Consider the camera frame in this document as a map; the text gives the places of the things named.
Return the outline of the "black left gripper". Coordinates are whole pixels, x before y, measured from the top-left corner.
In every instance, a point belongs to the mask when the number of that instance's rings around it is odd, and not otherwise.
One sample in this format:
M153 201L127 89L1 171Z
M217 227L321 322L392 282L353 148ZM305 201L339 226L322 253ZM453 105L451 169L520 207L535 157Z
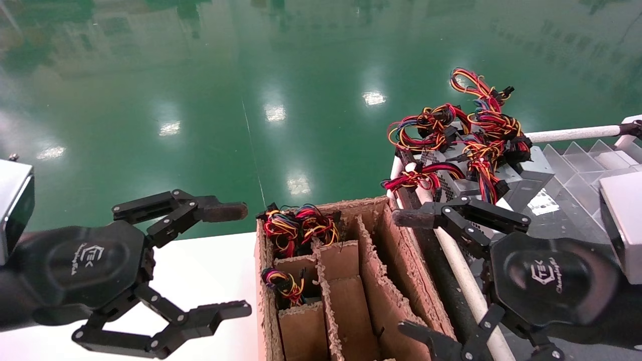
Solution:
M72 335L86 350L166 359L191 339L213 336L221 322L251 315L247 301L183 311L144 283L153 278L152 248L199 222L245 219L247 204L176 189L117 204L112 214L116 222L99 228L23 235L11 255L12 326L64 326L88 318ZM147 235L133 226L153 219ZM140 302L168 322L163 330L149 336L104 329Z

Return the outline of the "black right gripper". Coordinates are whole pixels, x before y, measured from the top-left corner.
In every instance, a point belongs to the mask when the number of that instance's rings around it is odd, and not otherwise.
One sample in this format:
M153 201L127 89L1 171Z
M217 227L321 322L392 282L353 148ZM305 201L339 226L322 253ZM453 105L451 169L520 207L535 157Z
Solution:
M418 209L394 210L392 219L404 228L441 228L466 247L491 244L473 224L507 235L489 249L493 295L529 327L591 324L607 309L623 277L607 245L525 235L529 217L477 199L423 203ZM505 313L491 304L466 343L408 320L399 322L398 330L426 345L434 359L479 360Z

